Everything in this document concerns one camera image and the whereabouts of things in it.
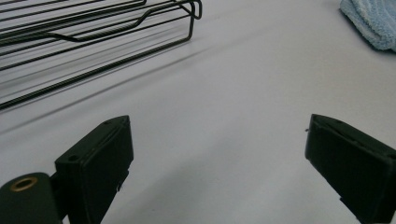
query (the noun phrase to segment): metal rod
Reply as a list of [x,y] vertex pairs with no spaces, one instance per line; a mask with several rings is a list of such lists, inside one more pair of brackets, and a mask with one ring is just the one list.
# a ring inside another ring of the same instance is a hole
[[[199,15],[198,16],[195,15],[195,11],[196,11],[195,10],[195,3],[197,3],[198,6],[199,6]],[[162,13],[165,13],[165,12],[168,12],[168,11],[175,10],[174,7],[180,7],[180,6],[183,6],[183,5],[186,5],[186,4],[190,4],[191,11],[186,10],[186,8],[181,7],[186,12],[188,12],[188,14],[185,15],[185,16],[181,16],[181,17],[174,18],[172,20],[167,20],[167,21],[163,21],[163,22],[157,22],[157,23],[145,26],[145,27],[137,28],[137,26],[140,25],[140,23],[143,20],[145,20],[146,18],[148,18],[150,16],[158,15],[158,14],[162,14]],[[87,78],[95,77],[95,76],[97,76],[99,74],[102,74],[102,73],[104,73],[106,71],[109,71],[109,70],[114,69],[116,67],[119,67],[121,65],[130,63],[130,62],[135,61],[137,59],[149,56],[150,54],[154,54],[156,52],[159,52],[159,51],[162,51],[162,50],[165,50],[165,49],[169,49],[169,48],[172,48],[172,47],[174,47],[176,45],[184,43],[184,42],[186,42],[186,41],[191,39],[192,32],[193,32],[194,21],[197,20],[197,18],[201,18],[201,16],[202,16],[202,3],[201,3],[201,0],[181,0],[181,1],[176,1],[174,3],[167,4],[165,6],[160,6],[160,7],[155,7],[155,8],[149,9],[146,13],[143,14],[143,16],[141,18],[137,19],[137,22],[134,24],[135,25],[134,27],[128,26],[132,30],[130,30],[128,32],[124,32],[126,30],[121,29],[121,33],[118,32],[115,35],[113,33],[111,33],[113,35],[110,35],[110,36],[105,37],[103,39],[98,39],[98,40],[92,41],[90,43],[87,43],[86,45],[99,43],[101,41],[104,41],[104,39],[108,40],[108,39],[111,39],[111,38],[115,38],[117,36],[127,35],[127,34],[130,34],[130,33],[138,32],[138,31],[141,31],[141,30],[144,30],[144,29],[148,29],[148,28],[151,28],[151,27],[159,26],[159,25],[171,22],[171,21],[181,20],[181,19],[190,17],[190,27],[189,27],[188,35],[186,37],[183,37],[183,38],[181,38],[179,40],[176,40],[176,41],[173,41],[171,43],[167,43],[165,45],[161,45],[161,46],[156,47],[154,49],[149,49],[149,50],[146,50],[144,52],[137,53],[136,55],[127,57],[125,59],[116,61],[114,63],[109,63],[107,65],[104,65],[102,67],[93,69],[93,70],[91,70],[89,72],[86,72],[86,73],[83,73],[81,75],[78,75],[78,76],[75,76],[75,77],[71,77],[71,78],[69,78],[67,80],[58,82],[56,84],[52,84],[52,85],[50,85],[48,87],[45,87],[43,89],[40,89],[40,90],[37,90],[37,91],[33,91],[33,92],[30,92],[30,93],[24,94],[23,96],[17,97],[15,99],[6,101],[6,102],[0,104],[0,110],[4,110],[4,109],[7,109],[7,108],[10,108],[10,107],[12,107],[14,105],[19,105],[19,104],[22,104],[22,103],[26,103],[28,101],[31,101],[31,100],[37,98],[37,97],[41,97],[41,96],[43,96],[45,94],[48,94],[50,92],[58,91],[60,89],[63,89],[63,88],[68,87],[70,85],[76,84],[76,83],[78,83],[78,82],[80,82],[82,80],[85,80]],[[86,45],[80,45],[80,46],[77,46],[75,48],[83,48],[81,46],[85,47]]]
[[43,59],[46,59],[46,58],[49,58],[49,57],[53,57],[53,56],[56,56],[56,55],[59,55],[59,54],[63,54],[63,53],[66,53],[66,52],[69,52],[69,51],[72,51],[72,50],[75,50],[75,49],[82,49],[82,48],[88,47],[89,45],[98,44],[100,42],[107,41],[109,39],[113,39],[113,38],[120,37],[120,36],[123,36],[123,35],[129,35],[129,34],[132,34],[132,33],[136,33],[138,31],[146,30],[146,29],[154,27],[154,26],[163,25],[163,24],[166,24],[166,23],[171,22],[171,21],[181,20],[181,19],[184,19],[186,17],[189,17],[189,16],[182,16],[182,17],[178,17],[178,18],[175,18],[175,19],[172,19],[172,20],[169,20],[169,21],[163,21],[163,22],[155,23],[155,24],[152,24],[150,26],[145,26],[145,27],[142,27],[140,29],[132,30],[130,32],[121,33],[121,34],[118,34],[118,35],[113,35],[113,36],[110,36],[110,37],[107,37],[107,38],[103,38],[103,39],[99,39],[99,40],[96,40],[96,41],[92,41],[90,43],[79,45],[79,46],[76,46],[76,47],[73,47],[73,48],[63,49],[63,50],[56,51],[56,52],[53,52],[53,53],[50,53],[50,54],[46,54],[46,55],[42,55],[42,56],[30,59],[30,60],[26,60],[26,61],[19,62],[19,63],[14,63],[14,64],[11,64],[11,65],[8,65],[8,66],[1,67],[0,71],[4,71],[4,70],[7,70],[7,69],[10,69],[10,68],[13,68],[13,67],[18,67],[18,66],[21,66],[23,64],[27,64],[27,63],[32,63],[32,62],[36,62],[36,61],[39,61],[39,60],[43,60]]
[[[103,15],[103,16],[99,16],[99,17],[96,17],[96,18],[91,18],[91,19],[88,19],[88,20],[85,20],[85,21],[75,21],[75,22],[72,22],[71,25],[80,25],[82,23],[86,23],[86,22],[90,22],[90,21],[96,21],[96,20],[103,19],[103,18],[108,18],[108,17],[111,17],[111,16],[118,16],[120,14],[137,11],[138,9],[142,9],[142,8],[147,8],[147,7],[140,7],[140,8],[134,8],[133,7],[133,8],[130,8],[130,9],[122,11],[122,12],[113,12],[111,15]],[[5,39],[3,41],[0,41],[0,47],[20,44],[20,43],[24,43],[24,42],[28,42],[28,41],[46,39],[46,38],[62,39],[62,40],[70,41],[70,42],[76,42],[76,43],[91,41],[91,40],[94,40],[94,39],[97,39],[97,38],[102,38],[102,37],[105,37],[105,36],[108,36],[108,35],[114,35],[114,34],[117,34],[117,33],[120,33],[120,32],[126,31],[126,30],[133,29],[137,25],[139,25],[146,18],[145,15],[140,17],[140,19],[135,24],[132,24],[132,25],[129,25],[129,26],[125,26],[125,27],[122,27],[122,28],[119,28],[119,29],[114,29],[114,30],[107,31],[107,32],[102,32],[100,34],[85,36],[85,37],[82,37],[82,38],[75,38],[75,37],[70,36],[70,35],[58,35],[58,34],[53,34],[53,33],[37,33],[37,34],[32,34],[32,35],[23,35],[21,37],[7,38],[7,39]],[[58,26],[58,27],[52,28],[52,29],[47,28],[46,31],[58,30],[58,29],[69,27],[69,26],[70,26],[70,24],[64,24],[64,25],[61,25],[61,26]]]
[[[27,13],[27,14],[20,15],[18,18],[29,17],[29,16],[34,16],[34,15],[38,15],[38,14],[51,12],[51,11],[61,10],[61,9],[70,8],[70,7],[79,7],[79,6],[83,6],[83,5],[87,5],[87,4],[91,4],[91,3],[96,3],[96,2],[103,2],[103,1],[106,1],[106,0],[93,0],[93,1],[90,1],[90,2],[83,2],[83,3],[78,3],[78,4],[74,4],[74,5],[68,5],[68,6],[64,6],[64,7],[56,7],[56,8],[46,9],[46,10],[40,10],[40,11],[37,11],[37,12],[32,12],[32,13]],[[50,2],[38,4],[38,6],[47,5],[49,3]],[[0,13],[20,10],[20,9],[29,8],[29,7],[30,6],[8,8],[8,9],[0,10]]]
[[17,2],[25,2],[27,0],[12,0],[12,1],[8,1],[8,2],[0,2],[0,6],[2,5],[8,5],[8,4],[13,4],[13,3],[17,3]]
[[[159,12],[159,13],[154,13],[154,14],[150,15],[150,17],[156,16],[156,15],[160,15],[160,14],[163,14],[163,13],[166,13],[166,12],[174,11],[174,10],[177,10],[177,8],[169,9],[169,10],[166,10],[166,11],[163,11],[163,12]],[[85,34],[87,34],[87,33],[93,32],[93,31],[97,31],[97,30],[101,30],[101,29],[106,29],[106,28],[109,28],[109,27],[111,27],[111,26],[120,25],[120,24],[123,24],[123,23],[131,22],[131,21],[136,21],[136,20],[138,20],[138,18],[130,19],[130,20],[127,20],[127,21],[115,22],[115,23],[111,23],[111,24],[109,24],[109,25],[101,26],[101,27],[94,28],[94,29],[91,29],[91,30],[87,30],[87,31],[82,31],[82,32],[79,32],[79,33],[75,33],[75,34],[73,34],[73,35],[71,35],[71,36],[85,35]],[[41,43],[37,43],[37,44],[25,46],[25,47],[18,48],[18,49],[12,49],[12,50],[9,50],[9,51],[0,52],[0,56],[8,55],[8,54],[11,54],[11,53],[16,53],[16,52],[23,51],[23,50],[26,50],[26,49],[32,49],[32,48],[35,48],[35,47],[47,45],[47,44],[50,44],[50,43],[53,43],[53,42],[56,42],[56,41],[60,41],[60,40],[61,40],[61,39],[53,39],[53,40],[48,40],[48,41],[45,41],[45,42],[41,42]],[[10,66],[10,67],[7,67],[7,68],[0,68],[0,71],[6,70],[6,69],[11,68],[11,67],[15,67],[15,66]]]
[[[68,14],[68,15],[64,15],[64,16],[54,17],[54,18],[51,18],[51,19],[45,19],[45,20],[42,20],[42,21],[28,22],[28,23],[25,23],[25,24],[22,24],[22,25],[16,25],[16,26],[0,29],[0,32],[7,31],[7,30],[14,30],[14,29],[22,28],[22,27],[26,27],[26,26],[31,26],[31,25],[35,25],[36,23],[44,23],[44,22],[47,22],[47,21],[57,21],[57,20],[60,20],[60,19],[70,18],[70,17],[77,16],[77,15],[80,15],[80,14],[96,12],[96,11],[99,11],[99,10],[102,10],[102,9],[106,9],[106,8],[109,8],[109,7],[118,7],[118,6],[128,5],[128,4],[131,4],[131,3],[136,3],[136,2],[137,2],[137,4],[134,4],[135,6],[142,6],[142,5],[146,4],[146,0],[143,0],[143,2],[141,2],[141,1],[142,0],[133,0],[133,1],[128,1],[128,2],[124,2],[124,3],[118,3],[118,4],[106,6],[106,7],[98,7],[98,8],[93,8],[93,9],[89,9],[89,10],[85,10],[85,11],[80,11],[80,12],[76,12],[76,13],[72,13],[72,14]],[[15,20],[15,19],[18,19],[19,17],[20,16],[8,17],[8,18],[1,19],[0,21]]]
[[51,5],[51,4],[55,4],[55,3],[59,3],[59,2],[65,2],[65,1],[69,1],[69,0],[57,0],[57,1],[33,4],[33,5],[29,5],[29,6],[23,6],[23,7],[12,7],[12,8],[8,8],[8,9],[0,10],[0,13],[16,11],[16,10],[21,10],[21,9],[26,9],[26,8],[31,8],[31,7],[42,7],[45,5]]

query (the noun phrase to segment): white surface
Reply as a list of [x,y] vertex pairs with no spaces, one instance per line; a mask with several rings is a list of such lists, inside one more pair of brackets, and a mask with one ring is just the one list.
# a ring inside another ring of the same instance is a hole
[[129,115],[135,159],[103,223],[359,223],[304,158],[304,130],[317,113],[396,147],[396,54],[338,8],[204,1],[187,45],[0,112],[0,184],[52,174],[100,122]]

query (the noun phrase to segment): blue towel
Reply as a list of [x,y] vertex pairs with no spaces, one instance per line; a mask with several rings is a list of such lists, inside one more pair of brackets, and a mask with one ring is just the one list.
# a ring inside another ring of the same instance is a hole
[[342,0],[341,11],[376,49],[396,51],[396,0]]

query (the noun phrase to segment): black wire rack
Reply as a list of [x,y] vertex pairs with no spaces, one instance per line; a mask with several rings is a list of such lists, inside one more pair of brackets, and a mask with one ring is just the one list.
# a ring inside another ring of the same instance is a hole
[[0,110],[191,39],[200,0],[0,3]]

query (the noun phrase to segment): screw hole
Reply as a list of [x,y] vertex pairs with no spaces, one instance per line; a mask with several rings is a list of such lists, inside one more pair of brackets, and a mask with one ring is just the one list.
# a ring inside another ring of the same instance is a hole
[[18,180],[11,186],[11,190],[15,192],[23,191],[31,188],[35,183],[37,183],[36,177],[26,177],[24,179]]
[[69,157],[69,161],[76,161],[78,160],[78,156],[77,155],[73,155]]

